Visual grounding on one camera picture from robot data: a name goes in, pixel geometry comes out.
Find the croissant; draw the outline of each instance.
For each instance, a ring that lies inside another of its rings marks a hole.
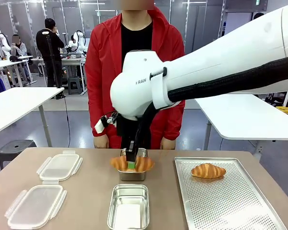
[[[200,178],[213,179],[224,176],[225,173],[226,173],[225,169],[209,163],[201,164],[192,169],[192,175]]]
[[[120,156],[112,158],[110,164],[119,171],[122,172],[137,172],[142,173],[151,170],[155,165],[152,159],[149,157],[136,157],[135,169],[128,169],[128,163],[126,156]]]

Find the black hair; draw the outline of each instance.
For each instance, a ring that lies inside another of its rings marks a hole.
[[[52,18],[45,19],[45,27],[52,30],[56,26],[56,22]]]
[[[257,13],[257,14],[255,14],[255,16],[254,16],[254,19],[259,18],[259,17],[261,17],[261,16],[264,16],[264,13]]]

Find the empty metal container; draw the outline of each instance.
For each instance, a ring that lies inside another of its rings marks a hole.
[[[126,149],[120,151],[120,156],[126,155]],[[139,148],[138,157],[147,157],[147,150]],[[146,178],[146,172],[122,172],[120,171],[120,179],[122,181],[143,181]]]
[[[119,184],[114,187],[108,214],[112,230],[143,230],[149,224],[148,189],[142,184]]]

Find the fluorescent light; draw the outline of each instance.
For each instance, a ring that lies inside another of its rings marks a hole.
[[[81,5],[105,5],[105,3],[81,2]]]
[[[206,1],[190,1],[189,4],[199,4],[199,3],[206,3]]]
[[[115,11],[115,10],[95,10],[95,11]]]

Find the plastic lid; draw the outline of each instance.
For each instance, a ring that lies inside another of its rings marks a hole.
[[[62,191],[63,187],[57,184],[37,185],[27,193],[23,191],[25,195],[18,197],[6,213],[9,227],[26,230],[44,226],[62,205],[66,196],[66,191]]]
[[[66,180],[71,175],[76,165],[79,168],[81,162],[78,160],[79,160],[79,155],[64,154],[64,153],[58,154],[54,156],[53,158],[48,158],[45,161],[46,166],[40,172],[39,177],[43,181]]]

